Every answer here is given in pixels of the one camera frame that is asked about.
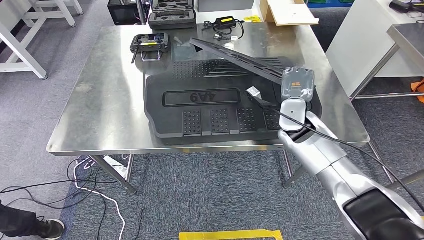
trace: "stainless steel table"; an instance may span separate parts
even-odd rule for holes
[[[388,30],[387,34],[394,41],[393,46],[388,53],[378,62],[371,73],[359,85],[359,87],[352,93],[350,100],[366,100],[366,99],[382,99],[382,98],[400,98],[400,97],[417,97],[424,96],[423,92],[396,92],[396,93],[383,93],[374,95],[360,95],[365,87],[374,79],[377,73],[386,65],[386,63],[402,49],[406,55],[424,72],[424,24],[423,23],[408,23],[408,24],[394,24]],[[377,150],[377,147],[372,141],[369,142],[371,150],[376,157],[383,161]],[[389,172],[383,167],[385,174],[390,180],[391,184],[387,187],[396,189],[400,187],[398,182],[395,182]],[[421,178],[424,178],[424,169],[411,174],[404,178],[402,181],[406,184],[413,183]]]
[[[424,23],[396,24],[387,34],[424,72]]]
[[[275,23],[245,23],[236,42],[215,41],[213,31],[167,30],[171,52],[160,61],[142,62],[130,44],[135,35],[149,34],[147,25],[104,27],[85,64],[46,150],[55,156],[91,156],[130,192],[135,190],[100,155],[266,151],[284,147],[277,140],[236,141],[169,146],[155,141],[144,111],[146,78],[165,71],[172,61],[218,59],[189,44],[190,38],[214,42],[252,57],[288,57],[298,66],[315,70],[322,103],[322,121],[342,140],[363,145],[370,140],[358,114],[331,68],[309,26],[277,27]],[[292,170],[288,159],[289,174]],[[132,157],[128,169],[131,169]]]

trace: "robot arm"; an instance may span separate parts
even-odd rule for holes
[[[337,138],[312,112],[306,112],[306,119],[317,131]],[[355,239],[424,239],[424,221],[419,214],[397,193],[363,174],[338,143],[312,132],[293,141],[280,130],[278,138],[318,178]]]

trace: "black shoe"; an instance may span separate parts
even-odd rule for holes
[[[46,240],[57,240],[62,237],[65,225],[56,219],[37,220],[37,235]]]

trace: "gray carpet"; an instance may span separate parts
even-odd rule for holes
[[[49,73],[49,79],[40,80],[32,72],[0,74],[0,190],[66,179],[66,167],[74,157],[55,157],[46,152],[46,145],[101,27],[113,25],[106,7],[108,0],[79,2],[85,15],[79,16],[70,8],[77,27],[71,28],[65,19],[49,19],[27,48]],[[28,31],[24,27],[17,38],[23,39]],[[0,62],[6,62],[10,54],[9,49],[4,51]],[[69,184],[63,183],[31,191],[40,201],[48,203],[66,197],[68,188]],[[0,196],[5,204],[21,197],[27,197],[26,193]],[[12,206],[47,218],[61,215],[61,210],[28,201],[18,201]]]
[[[80,3],[85,15],[75,17],[77,28],[70,28],[63,19],[49,20],[28,48],[49,72],[48,80],[40,81],[33,73],[0,74],[0,188],[66,178],[66,166],[73,158],[51,156],[45,146],[100,28],[113,24],[107,0]],[[6,52],[0,59],[7,59],[5,55]],[[407,84],[407,80],[377,79],[366,91],[408,91]],[[422,103],[415,98],[398,98],[357,100],[354,105],[395,173],[405,177],[424,167]],[[347,151],[366,174],[379,183],[388,183],[376,163],[353,150]],[[126,221],[126,240],[136,236],[139,220],[138,239],[178,239],[182,231],[258,228],[280,229],[286,240],[351,239],[339,223],[329,197],[313,177],[305,175],[290,189],[281,187],[280,177],[287,178],[281,159],[280,152],[265,151],[139,155],[131,181],[139,189],[138,195],[125,193],[118,184],[100,185],[98,189],[118,200]],[[110,178],[100,171],[98,180]],[[68,186],[32,191],[38,199],[49,202],[65,197]],[[411,189],[424,201],[422,187],[423,182],[419,181]],[[398,192],[412,202],[403,190]],[[17,192],[2,195],[1,199],[7,203],[22,196],[23,192]],[[69,199],[66,204],[81,197]],[[114,204],[106,203],[100,239],[116,240],[122,222]],[[23,201],[13,206],[37,211],[47,218],[60,217],[68,227],[65,240],[96,239],[104,207],[97,195],[62,212]]]

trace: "black box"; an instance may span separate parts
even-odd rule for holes
[[[153,0],[148,24],[153,30],[188,29],[196,26],[194,0]]]

